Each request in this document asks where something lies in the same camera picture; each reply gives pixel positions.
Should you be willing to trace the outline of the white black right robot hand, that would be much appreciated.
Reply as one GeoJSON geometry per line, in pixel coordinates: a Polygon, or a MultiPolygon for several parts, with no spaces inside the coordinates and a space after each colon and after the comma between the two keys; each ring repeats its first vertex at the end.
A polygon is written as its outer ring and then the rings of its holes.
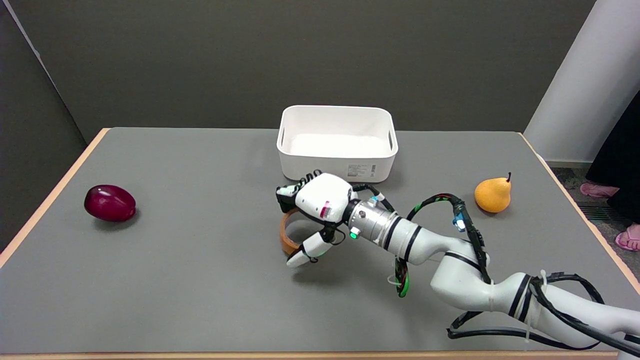
{"type": "Polygon", "coordinates": [[[322,226],[288,256],[286,266],[298,268],[317,262],[334,246],[336,230],[345,222],[347,207],[357,194],[354,187],[343,178],[315,172],[298,183],[277,187],[275,196],[284,214],[298,210],[307,219],[322,226]]]}

